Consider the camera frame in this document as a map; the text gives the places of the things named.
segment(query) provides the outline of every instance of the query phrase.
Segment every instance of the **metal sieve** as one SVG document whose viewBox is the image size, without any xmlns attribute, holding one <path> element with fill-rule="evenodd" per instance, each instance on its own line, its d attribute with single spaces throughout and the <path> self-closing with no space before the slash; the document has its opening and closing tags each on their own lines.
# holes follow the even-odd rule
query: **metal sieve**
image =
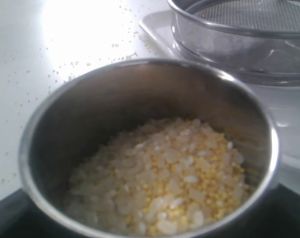
<svg viewBox="0 0 300 238">
<path fill-rule="evenodd" d="M 300 0 L 168 0 L 172 32 L 189 60 L 242 80 L 300 86 Z"/>
</svg>

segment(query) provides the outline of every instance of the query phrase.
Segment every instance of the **sieve rim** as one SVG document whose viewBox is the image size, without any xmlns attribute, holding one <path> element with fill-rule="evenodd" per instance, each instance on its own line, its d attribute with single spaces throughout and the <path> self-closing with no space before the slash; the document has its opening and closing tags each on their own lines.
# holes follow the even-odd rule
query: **sieve rim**
<svg viewBox="0 0 300 238">
<path fill-rule="evenodd" d="M 208 6 L 209 4 L 215 4 L 216 2 L 225 2 L 228 0 L 206 0 L 204 1 L 204 6 Z M 274 39 L 300 39 L 300 31 L 298 32 L 285 32 L 285 31 L 267 31 L 267 30 L 259 30 L 259 29 L 247 29 L 242 27 L 233 27 L 224 24 L 215 23 L 212 21 L 208 21 L 206 19 L 202 19 L 196 17 L 183 9 L 181 9 L 177 4 L 175 4 L 174 0 L 167 0 L 169 6 L 173 11 L 179 13 L 183 17 L 187 18 L 190 21 L 194 21 L 195 23 L 210 28 L 213 30 L 226 32 L 235 35 L 243 35 L 250 37 L 259 37 L 259 38 L 274 38 Z"/>
</svg>

